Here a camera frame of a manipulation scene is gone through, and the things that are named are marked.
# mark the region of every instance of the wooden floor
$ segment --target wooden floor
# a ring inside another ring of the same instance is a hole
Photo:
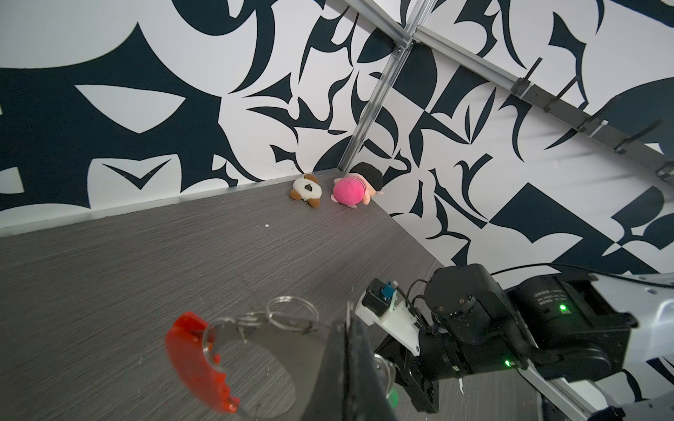
[[[0,419],[237,419],[209,412],[173,372],[163,337],[181,313],[212,320],[295,295],[329,323],[372,278],[407,287],[439,267],[374,202],[349,209],[330,201],[332,179],[321,185],[318,209],[285,183],[0,238]],[[289,406],[290,381],[267,354],[230,358],[233,394],[258,415]],[[399,390],[400,420],[537,419],[515,371],[466,378],[463,393],[443,382],[437,415]]]

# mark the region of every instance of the white and brown plush toy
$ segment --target white and brown plush toy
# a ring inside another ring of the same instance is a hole
[[[293,189],[290,190],[290,197],[295,200],[304,200],[311,207],[321,205],[321,186],[318,185],[318,179],[313,174],[304,174],[301,179],[295,180]]]

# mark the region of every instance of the plush toy's brown foot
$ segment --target plush toy's brown foot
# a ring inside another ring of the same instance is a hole
[[[315,183],[318,183],[318,179],[313,174],[304,174],[304,178],[307,179],[307,180],[311,180]]]

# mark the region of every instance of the plush toy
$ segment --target plush toy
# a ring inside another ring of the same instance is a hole
[[[356,205],[370,203],[372,196],[381,192],[384,187],[384,178],[381,172],[372,165],[361,162],[344,176],[343,179],[335,179],[335,187],[332,189],[330,199],[342,205],[356,209]]]
[[[290,197],[295,200],[302,199],[311,207],[321,205],[321,186],[318,185],[318,179],[313,174],[304,174],[301,179],[295,180],[293,189],[290,190]]]

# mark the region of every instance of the red plastic clip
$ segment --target red plastic clip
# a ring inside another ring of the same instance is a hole
[[[227,375],[215,371],[204,357],[202,335],[207,326],[191,311],[183,314],[166,334],[166,353],[180,379],[196,397],[214,411],[234,414],[241,400],[230,396],[230,388],[224,382]]]

